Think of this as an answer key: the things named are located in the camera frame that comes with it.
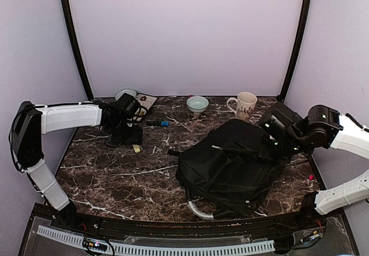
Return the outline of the yellow highlighter pen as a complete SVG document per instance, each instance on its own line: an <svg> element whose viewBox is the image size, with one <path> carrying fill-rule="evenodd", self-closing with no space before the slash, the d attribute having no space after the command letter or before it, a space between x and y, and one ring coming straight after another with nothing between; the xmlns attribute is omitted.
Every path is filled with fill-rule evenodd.
<svg viewBox="0 0 369 256"><path fill-rule="evenodd" d="M142 148L140 145L132 145L132 147L135 153L140 153L142 151Z"/></svg>

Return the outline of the blue capped black marker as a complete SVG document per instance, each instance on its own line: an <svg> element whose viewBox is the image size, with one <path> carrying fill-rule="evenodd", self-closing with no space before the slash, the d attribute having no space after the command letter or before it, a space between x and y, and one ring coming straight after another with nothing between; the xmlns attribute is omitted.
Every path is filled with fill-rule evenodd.
<svg viewBox="0 0 369 256"><path fill-rule="evenodd" d="M167 127L169 126L169 122L168 121L147 121L146 125L147 126L161 126L161 127Z"/></svg>

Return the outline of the black student backpack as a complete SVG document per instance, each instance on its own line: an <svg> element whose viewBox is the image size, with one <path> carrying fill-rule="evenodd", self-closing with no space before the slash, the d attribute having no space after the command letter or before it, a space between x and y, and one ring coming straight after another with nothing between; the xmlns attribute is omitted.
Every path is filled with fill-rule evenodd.
<svg viewBox="0 0 369 256"><path fill-rule="evenodd" d="M178 158L176 179L192 213L203 220L254 213L285 168L262 153L269 143L260 127L231 119L183 152L170 149L168 154Z"/></svg>

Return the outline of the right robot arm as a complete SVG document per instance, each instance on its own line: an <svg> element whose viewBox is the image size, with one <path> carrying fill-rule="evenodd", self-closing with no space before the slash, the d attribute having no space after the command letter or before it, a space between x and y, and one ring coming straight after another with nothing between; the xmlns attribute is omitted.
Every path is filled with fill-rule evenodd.
<svg viewBox="0 0 369 256"><path fill-rule="evenodd" d="M351 114L343 115L324 105L313 106L302 118L278 102L266 110L258 124L269 135L261 142L261 154L273 160L288 160L316 148L343 150L368 158L368 127ZM317 216L362 200L368 200L367 171L337 187L305 195L294 224L307 229Z"/></svg>

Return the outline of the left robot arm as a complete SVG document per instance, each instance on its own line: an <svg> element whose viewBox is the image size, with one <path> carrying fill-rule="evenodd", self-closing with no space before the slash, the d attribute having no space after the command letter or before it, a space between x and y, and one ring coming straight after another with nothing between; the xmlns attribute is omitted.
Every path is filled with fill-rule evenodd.
<svg viewBox="0 0 369 256"><path fill-rule="evenodd" d="M59 213L58 220L69 231L81 226L81 217L46 163L43 137L80 127L104 127L108 144L117 147L137 144L142 131L136 124L148 113L134 96L124 93L118 100L90 100L75 103L21 103L9 130L8 142L14 167L25 173L36 190Z"/></svg>

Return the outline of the floral square plate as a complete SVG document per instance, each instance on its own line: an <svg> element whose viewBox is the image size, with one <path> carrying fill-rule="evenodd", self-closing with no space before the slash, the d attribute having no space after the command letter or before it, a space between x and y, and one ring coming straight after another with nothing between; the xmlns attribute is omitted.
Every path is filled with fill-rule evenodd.
<svg viewBox="0 0 369 256"><path fill-rule="evenodd" d="M143 118L157 100L157 97L142 93L139 93L135 98L141 105L141 108L136 112L136 114L138 115L137 119Z"/></svg>

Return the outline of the pale green bowl on plate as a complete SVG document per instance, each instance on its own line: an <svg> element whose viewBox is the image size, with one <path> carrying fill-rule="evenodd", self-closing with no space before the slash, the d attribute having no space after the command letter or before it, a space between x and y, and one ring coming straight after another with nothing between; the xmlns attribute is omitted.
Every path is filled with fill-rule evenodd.
<svg viewBox="0 0 369 256"><path fill-rule="evenodd" d="M124 94L128 94L132 97L137 96L137 92L135 90L133 90L133 89L123 89L123 90L118 91L115 94L115 100L118 101Z"/></svg>

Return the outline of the cream floral mug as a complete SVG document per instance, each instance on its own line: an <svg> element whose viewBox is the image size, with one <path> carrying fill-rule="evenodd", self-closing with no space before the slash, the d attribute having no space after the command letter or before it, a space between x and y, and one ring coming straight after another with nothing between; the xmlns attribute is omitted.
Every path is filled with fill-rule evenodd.
<svg viewBox="0 0 369 256"><path fill-rule="evenodd" d="M233 109L230 105L233 101L236 103L235 109ZM230 97L226 102L226 106L235 114L236 119L246 122L250 119L257 101L258 98L253 93L240 92L238 93L237 97Z"/></svg>

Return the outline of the pale green bowl centre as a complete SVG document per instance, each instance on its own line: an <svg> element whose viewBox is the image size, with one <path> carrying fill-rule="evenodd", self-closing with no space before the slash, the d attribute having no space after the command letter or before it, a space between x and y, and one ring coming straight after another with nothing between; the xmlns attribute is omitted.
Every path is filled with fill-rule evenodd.
<svg viewBox="0 0 369 256"><path fill-rule="evenodd" d="M199 115L209 107L209 100L202 96L192 96L186 101L187 108L196 115Z"/></svg>

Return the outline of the black left frame post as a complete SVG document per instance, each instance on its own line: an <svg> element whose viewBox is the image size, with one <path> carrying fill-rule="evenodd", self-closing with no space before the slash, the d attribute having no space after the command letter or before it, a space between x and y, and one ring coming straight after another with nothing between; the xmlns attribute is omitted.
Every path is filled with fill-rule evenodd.
<svg viewBox="0 0 369 256"><path fill-rule="evenodd" d="M77 66L77 71L86 95L86 98L91 100L94 99L94 95L92 92L92 88L90 82L88 80L87 72L85 69L84 61L82 59L82 54L80 50L80 46L77 40L76 29L74 26L74 20L71 12L71 6L69 0L61 0L63 16L65 19L65 25L67 29L67 34L69 37L70 46L72 49L72 53L74 56L74 60Z"/></svg>

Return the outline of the black frame post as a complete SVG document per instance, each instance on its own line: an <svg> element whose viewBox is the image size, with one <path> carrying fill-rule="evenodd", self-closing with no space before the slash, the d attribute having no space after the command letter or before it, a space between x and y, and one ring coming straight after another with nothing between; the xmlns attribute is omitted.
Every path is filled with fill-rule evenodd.
<svg viewBox="0 0 369 256"><path fill-rule="evenodd" d="M85 69L84 61L82 59L82 54L80 50L80 46L77 40L76 29L74 26L74 20L71 12L71 6L69 0L61 0L63 16L65 19L65 25L67 29L67 34L69 37L70 46L72 49L72 53L74 56L74 60L77 66L77 71L86 95L86 98L91 100L94 99L94 95L92 92L92 88L90 82L88 80L87 72Z"/></svg>
<svg viewBox="0 0 369 256"><path fill-rule="evenodd" d="M310 3L311 3L311 0L302 0L302 6L300 10L300 15L299 15L296 36L295 36L295 40L294 40L292 51L291 51L291 57L289 59L289 64L287 67L287 71L284 77L284 81L282 84L280 94L277 96L277 100L282 103L284 103L287 98L287 94L291 86L292 78L293 78L296 65L298 62L298 57L300 54L300 49L302 46L303 37L304 37L306 24L308 20Z"/></svg>

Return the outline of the black right frame post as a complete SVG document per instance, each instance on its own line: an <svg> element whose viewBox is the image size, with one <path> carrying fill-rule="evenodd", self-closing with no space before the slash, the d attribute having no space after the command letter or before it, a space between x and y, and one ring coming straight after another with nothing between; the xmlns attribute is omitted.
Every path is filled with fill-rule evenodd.
<svg viewBox="0 0 369 256"><path fill-rule="evenodd" d="M292 51L291 51L291 57L289 59L289 64L287 67L287 71L284 77L284 81L282 84L280 94L277 96L277 100L282 103L284 103L287 98L287 94L291 86L292 78L293 78L296 65L298 62L298 57L300 54L300 49L302 46L303 37L304 37L306 24L308 20L310 3L311 3L311 0L302 0L302 6L300 10L300 15L299 15L296 36L295 36L295 40L294 40Z"/></svg>

